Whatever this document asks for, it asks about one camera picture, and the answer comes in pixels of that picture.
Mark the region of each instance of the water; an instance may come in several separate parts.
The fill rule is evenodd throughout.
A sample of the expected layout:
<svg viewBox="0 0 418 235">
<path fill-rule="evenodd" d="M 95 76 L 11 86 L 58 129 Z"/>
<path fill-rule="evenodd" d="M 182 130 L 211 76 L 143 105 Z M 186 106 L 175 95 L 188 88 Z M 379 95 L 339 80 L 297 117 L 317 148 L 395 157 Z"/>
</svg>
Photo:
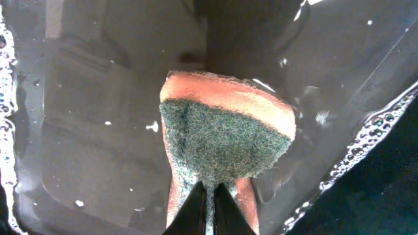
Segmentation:
<svg viewBox="0 0 418 235">
<path fill-rule="evenodd" d="M 418 102 L 289 234 L 416 234 Z"/>
<path fill-rule="evenodd" d="M 398 102 L 416 81 L 418 61 L 418 2 L 322 1 L 302 9 L 301 2 L 236 8 L 216 1 L 213 11 L 194 15 L 177 1 L 7 1 L 20 56 L 1 54 L 18 83 L 10 86 L 8 66 L 2 87 L 17 88 L 18 100 L 1 92 L 12 98 L 0 97 L 0 111 L 9 116 L 19 106 L 10 129 L 19 161 L 2 185 L 8 203 L 18 201 L 21 225 L 40 233 L 45 223 L 77 234 L 162 233 L 171 173 L 159 90 L 169 70 L 205 69 L 269 84 L 297 108 L 293 145 L 253 179 L 261 233 L 289 230 L 394 127 L 413 98 Z M 11 36 L 4 34 L 2 52 Z M 182 61 L 185 54 L 195 60 Z M 392 111 L 376 111 L 387 104 Z"/>
</svg>

